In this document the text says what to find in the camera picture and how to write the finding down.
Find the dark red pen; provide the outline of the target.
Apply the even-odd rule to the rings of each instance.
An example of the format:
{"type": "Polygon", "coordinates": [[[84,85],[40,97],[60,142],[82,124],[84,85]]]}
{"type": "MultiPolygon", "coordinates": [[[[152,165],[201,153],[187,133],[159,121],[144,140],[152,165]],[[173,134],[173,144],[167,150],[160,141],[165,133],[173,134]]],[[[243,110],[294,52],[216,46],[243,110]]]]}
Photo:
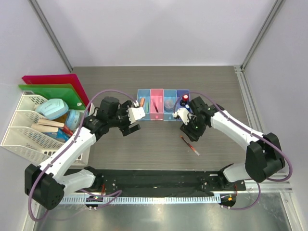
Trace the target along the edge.
{"type": "Polygon", "coordinates": [[[193,147],[190,145],[190,143],[182,136],[180,135],[180,138],[186,143],[186,145],[193,150],[193,147]]]}

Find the red black stamp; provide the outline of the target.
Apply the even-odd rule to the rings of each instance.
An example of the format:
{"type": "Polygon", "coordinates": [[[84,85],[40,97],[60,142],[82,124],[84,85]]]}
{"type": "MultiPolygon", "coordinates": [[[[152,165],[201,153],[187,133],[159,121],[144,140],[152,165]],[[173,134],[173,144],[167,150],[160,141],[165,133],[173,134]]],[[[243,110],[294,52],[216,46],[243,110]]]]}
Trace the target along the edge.
{"type": "Polygon", "coordinates": [[[182,96],[182,99],[180,101],[180,105],[185,107],[185,105],[188,103],[189,101],[189,95],[188,94],[185,94],[182,96]]]}

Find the orange highlighter marker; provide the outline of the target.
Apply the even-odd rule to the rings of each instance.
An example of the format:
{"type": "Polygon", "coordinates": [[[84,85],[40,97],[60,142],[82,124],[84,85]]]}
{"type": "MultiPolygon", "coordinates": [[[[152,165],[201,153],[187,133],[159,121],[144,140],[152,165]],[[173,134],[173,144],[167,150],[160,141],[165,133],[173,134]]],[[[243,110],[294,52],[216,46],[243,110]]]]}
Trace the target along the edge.
{"type": "Polygon", "coordinates": [[[145,98],[140,99],[140,107],[143,107],[145,104],[145,98]]]}

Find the sky blue drawer box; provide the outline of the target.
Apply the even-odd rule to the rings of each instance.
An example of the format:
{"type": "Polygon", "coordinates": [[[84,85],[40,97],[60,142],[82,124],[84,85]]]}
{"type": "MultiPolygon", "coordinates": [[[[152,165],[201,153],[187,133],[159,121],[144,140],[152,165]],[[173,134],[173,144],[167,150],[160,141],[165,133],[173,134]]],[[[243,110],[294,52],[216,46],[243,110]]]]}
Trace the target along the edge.
{"type": "Polygon", "coordinates": [[[139,89],[137,91],[137,100],[140,106],[143,107],[145,112],[145,117],[141,120],[150,121],[150,89],[139,89]]]}

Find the light blue drawer box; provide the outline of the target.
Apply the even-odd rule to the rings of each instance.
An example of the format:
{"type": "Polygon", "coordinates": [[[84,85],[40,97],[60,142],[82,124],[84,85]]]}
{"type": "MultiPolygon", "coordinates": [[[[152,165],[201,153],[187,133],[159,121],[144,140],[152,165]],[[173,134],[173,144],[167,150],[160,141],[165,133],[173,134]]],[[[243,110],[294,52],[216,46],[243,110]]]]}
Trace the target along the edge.
{"type": "Polygon", "coordinates": [[[173,117],[173,109],[176,102],[176,90],[164,90],[164,121],[176,121],[173,117]]]}

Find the pink drawer box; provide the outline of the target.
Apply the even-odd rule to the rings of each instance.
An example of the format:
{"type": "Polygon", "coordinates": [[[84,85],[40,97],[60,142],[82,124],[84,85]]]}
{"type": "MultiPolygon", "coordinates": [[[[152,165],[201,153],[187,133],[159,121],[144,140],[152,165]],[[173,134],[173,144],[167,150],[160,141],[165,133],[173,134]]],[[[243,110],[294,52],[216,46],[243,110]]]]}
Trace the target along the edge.
{"type": "Polygon", "coordinates": [[[164,90],[163,89],[151,89],[150,93],[150,120],[163,120],[164,118],[164,90]],[[155,100],[159,112],[154,109],[152,100],[155,100]]]}

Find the clear red pen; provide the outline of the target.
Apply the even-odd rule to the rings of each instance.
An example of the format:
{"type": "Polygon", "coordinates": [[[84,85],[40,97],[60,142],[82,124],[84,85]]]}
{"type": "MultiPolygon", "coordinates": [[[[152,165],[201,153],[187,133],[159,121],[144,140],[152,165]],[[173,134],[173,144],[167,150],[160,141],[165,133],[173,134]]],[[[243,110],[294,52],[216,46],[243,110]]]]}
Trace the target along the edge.
{"type": "Polygon", "coordinates": [[[200,155],[199,152],[198,152],[196,149],[192,148],[192,150],[194,151],[194,153],[195,153],[196,155],[198,155],[198,156],[200,155]]]}

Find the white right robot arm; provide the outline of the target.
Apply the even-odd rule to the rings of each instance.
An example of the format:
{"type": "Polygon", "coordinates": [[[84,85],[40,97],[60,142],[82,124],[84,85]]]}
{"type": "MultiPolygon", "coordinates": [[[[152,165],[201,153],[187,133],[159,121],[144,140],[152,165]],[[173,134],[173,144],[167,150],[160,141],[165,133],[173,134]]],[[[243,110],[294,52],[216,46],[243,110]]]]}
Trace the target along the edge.
{"type": "Polygon", "coordinates": [[[206,128],[214,128],[246,152],[244,163],[230,164],[218,172],[217,183],[223,190],[230,189],[240,180],[252,179],[261,183],[285,167],[285,158],[275,134],[263,134],[246,126],[217,104],[208,105],[201,97],[190,100],[185,94],[173,116],[182,120],[180,130],[192,142],[197,142],[206,128]]]}

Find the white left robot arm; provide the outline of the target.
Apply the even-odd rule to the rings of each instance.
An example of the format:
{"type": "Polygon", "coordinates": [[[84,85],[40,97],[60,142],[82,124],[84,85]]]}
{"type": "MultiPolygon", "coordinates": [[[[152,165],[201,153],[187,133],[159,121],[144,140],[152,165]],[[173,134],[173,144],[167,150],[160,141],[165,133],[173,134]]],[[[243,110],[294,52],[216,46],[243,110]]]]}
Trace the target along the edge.
{"type": "Polygon", "coordinates": [[[102,99],[97,112],[84,118],[70,139],[51,157],[38,166],[30,164],[25,169],[25,193],[28,201],[38,202],[47,210],[52,210],[64,196],[88,188],[97,192],[102,188],[102,179],[95,169],[83,170],[66,175],[74,161],[109,129],[118,128],[123,136],[140,129],[136,121],[145,117],[144,109],[138,102],[130,100],[120,103],[115,97],[102,99]]]}

